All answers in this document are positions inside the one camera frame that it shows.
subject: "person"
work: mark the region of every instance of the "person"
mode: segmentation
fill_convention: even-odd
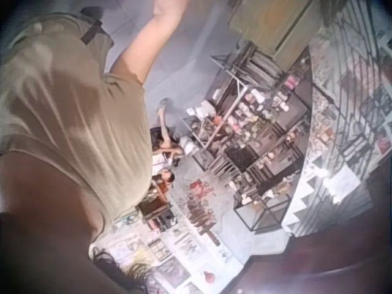
[[[152,130],[152,141],[153,141],[153,154],[165,154],[168,158],[168,164],[172,165],[174,160],[180,159],[184,151],[180,147],[180,145],[170,137],[168,128],[166,125],[166,115],[165,110],[167,107],[168,98],[162,100],[160,102],[160,106],[158,108],[158,118],[159,118],[159,127]]]
[[[151,184],[143,84],[186,6],[155,0],[153,18],[106,74],[113,41],[85,15],[32,19],[7,47],[0,74],[2,293],[139,293],[105,275],[88,249]]]

